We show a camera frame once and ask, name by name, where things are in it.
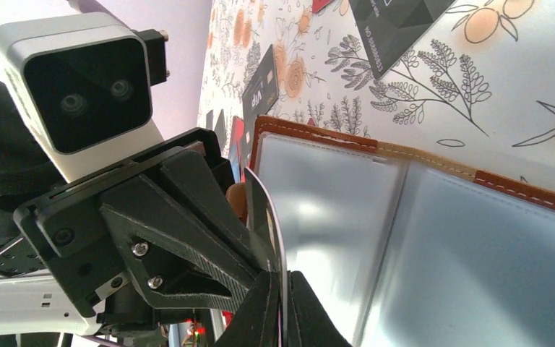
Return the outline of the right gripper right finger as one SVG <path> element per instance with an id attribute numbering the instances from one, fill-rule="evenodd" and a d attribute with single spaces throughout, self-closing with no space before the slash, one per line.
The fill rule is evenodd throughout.
<path id="1" fill-rule="evenodd" d="M 350 347 L 300 271 L 288 272 L 287 346 Z"/>

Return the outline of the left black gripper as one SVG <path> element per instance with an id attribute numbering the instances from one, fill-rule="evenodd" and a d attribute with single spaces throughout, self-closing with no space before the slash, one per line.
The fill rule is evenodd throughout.
<path id="1" fill-rule="evenodd" d="M 270 256 L 231 182 L 218 136 L 195 128 L 66 183 L 0 81 L 0 335 L 236 311 Z"/>

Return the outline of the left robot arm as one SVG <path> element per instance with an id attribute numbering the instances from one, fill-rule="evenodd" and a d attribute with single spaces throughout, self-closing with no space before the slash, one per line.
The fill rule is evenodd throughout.
<path id="1" fill-rule="evenodd" d="M 260 273 L 225 198 L 216 133 L 162 141 L 128 132 L 64 164 L 17 114 L 0 82 L 0 335 L 93 334 L 174 322 L 191 309 L 235 312 Z"/>

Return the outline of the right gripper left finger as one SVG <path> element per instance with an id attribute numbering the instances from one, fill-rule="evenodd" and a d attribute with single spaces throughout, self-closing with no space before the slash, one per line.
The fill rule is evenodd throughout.
<path id="1" fill-rule="evenodd" d="M 278 276 L 260 273 L 231 323 L 215 342 L 222 347 L 270 347 L 278 344 Z"/>

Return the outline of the brown leather card holder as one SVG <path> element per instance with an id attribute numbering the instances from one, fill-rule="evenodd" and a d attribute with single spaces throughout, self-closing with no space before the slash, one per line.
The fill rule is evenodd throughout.
<path id="1" fill-rule="evenodd" d="M 555 192 L 270 116 L 248 168 L 351 346 L 555 346 Z"/>

